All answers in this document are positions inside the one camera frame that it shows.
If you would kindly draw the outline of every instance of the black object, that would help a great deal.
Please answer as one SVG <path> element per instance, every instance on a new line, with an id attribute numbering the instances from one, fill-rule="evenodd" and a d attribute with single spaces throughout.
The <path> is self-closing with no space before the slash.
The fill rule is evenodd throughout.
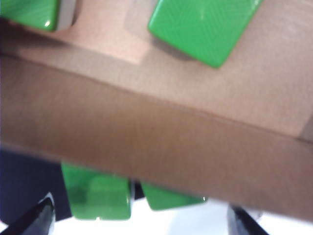
<path id="1" fill-rule="evenodd" d="M 143 193 L 140 182 L 135 182 L 135 200 L 144 198 L 144 197 L 145 197 L 145 194 Z"/>
<path id="2" fill-rule="evenodd" d="M 51 195 L 31 208 L 0 235 L 49 235 L 54 227 L 55 210 Z"/>
<path id="3" fill-rule="evenodd" d="M 269 235 L 244 209 L 228 207 L 229 235 Z"/>
<path id="4" fill-rule="evenodd" d="M 10 225 L 48 192 L 56 220 L 71 217 L 60 164 L 0 150 L 0 220 Z"/>

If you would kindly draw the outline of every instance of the green plastic block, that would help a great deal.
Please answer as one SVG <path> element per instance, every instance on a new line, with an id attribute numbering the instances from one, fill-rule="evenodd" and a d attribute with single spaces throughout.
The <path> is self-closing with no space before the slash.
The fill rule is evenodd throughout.
<path id="1" fill-rule="evenodd" d="M 221 66 L 263 0 L 159 0 L 149 23 L 158 38 Z"/>
<path id="2" fill-rule="evenodd" d="M 123 220 L 131 217 L 131 185 L 127 179 L 62 164 L 73 216 L 78 219 Z"/>
<path id="3" fill-rule="evenodd" d="M 30 27 L 53 31 L 59 0 L 0 0 L 0 16 Z"/>
<path id="4" fill-rule="evenodd" d="M 176 207 L 189 206 L 206 201 L 205 197 L 197 198 L 171 190 L 152 186 L 150 184 L 141 184 L 142 190 L 147 198 L 151 209 L 165 210 Z"/>

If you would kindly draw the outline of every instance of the cardboard box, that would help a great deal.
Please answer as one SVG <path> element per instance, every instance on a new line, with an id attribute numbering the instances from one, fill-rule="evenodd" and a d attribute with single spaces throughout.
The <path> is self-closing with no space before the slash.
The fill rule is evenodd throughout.
<path id="1" fill-rule="evenodd" d="M 313 5 L 265 1 L 217 70 L 149 34 L 155 3 L 2 21 L 2 147 L 313 221 Z"/>

